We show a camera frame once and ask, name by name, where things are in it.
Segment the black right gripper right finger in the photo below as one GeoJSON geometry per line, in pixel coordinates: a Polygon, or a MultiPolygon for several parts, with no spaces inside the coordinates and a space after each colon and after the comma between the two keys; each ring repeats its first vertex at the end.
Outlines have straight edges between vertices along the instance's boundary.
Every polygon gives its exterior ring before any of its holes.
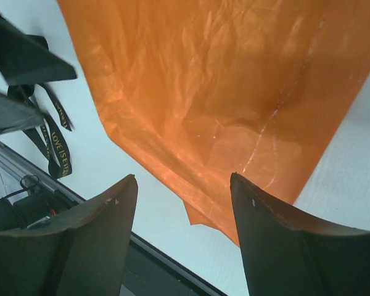
{"type": "Polygon", "coordinates": [[[250,295],[370,295],[370,231],[313,216],[238,173],[230,181],[250,295]]]}

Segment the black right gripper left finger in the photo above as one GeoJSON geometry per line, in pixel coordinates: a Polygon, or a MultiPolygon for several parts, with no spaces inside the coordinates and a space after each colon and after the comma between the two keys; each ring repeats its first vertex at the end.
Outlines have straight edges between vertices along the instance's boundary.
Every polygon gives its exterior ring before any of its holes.
{"type": "Polygon", "coordinates": [[[128,175],[34,227],[0,231],[0,295],[118,295],[137,196],[128,175]]]}

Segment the orange wrapping paper sheet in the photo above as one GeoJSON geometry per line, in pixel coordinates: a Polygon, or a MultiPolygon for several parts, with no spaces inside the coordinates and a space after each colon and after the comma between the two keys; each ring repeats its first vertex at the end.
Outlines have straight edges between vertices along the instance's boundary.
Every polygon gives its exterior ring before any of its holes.
{"type": "Polygon", "coordinates": [[[230,177],[296,201],[370,72],[370,1],[60,1],[108,137],[238,235],[230,177]]]}

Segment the black ribbon with gold text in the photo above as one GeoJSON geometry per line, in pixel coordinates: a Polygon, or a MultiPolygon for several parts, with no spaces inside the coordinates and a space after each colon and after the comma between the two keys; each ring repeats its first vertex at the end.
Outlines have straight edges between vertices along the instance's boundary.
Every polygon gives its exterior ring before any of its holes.
{"type": "Polygon", "coordinates": [[[71,175],[70,150],[59,125],[56,124],[47,111],[43,111],[39,107],[37,100],[33,97],[35,95],[35,85],[9,86],[7,95],[10,99],[37,110],[43,117],[43,123],[39,128],[25,129],[23,133],[48,160],[50,176],[54,179],[60,179],[71,175]]]}

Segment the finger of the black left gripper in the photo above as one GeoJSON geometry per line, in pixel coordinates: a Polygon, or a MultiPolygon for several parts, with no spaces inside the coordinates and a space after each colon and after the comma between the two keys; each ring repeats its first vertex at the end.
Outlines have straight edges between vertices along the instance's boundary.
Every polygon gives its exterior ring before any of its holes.
{"type": "Polygon", "coordinates": [[[40,113],[0,93],[0,134],[28,130],[43,124],[40,113]]]}
{"type": "Polygon", "coordinates": [[[24,34],[1,14],[0,72],[10,86],[77,78],[74,67],[49,50],[45,37],[24,34]]]}

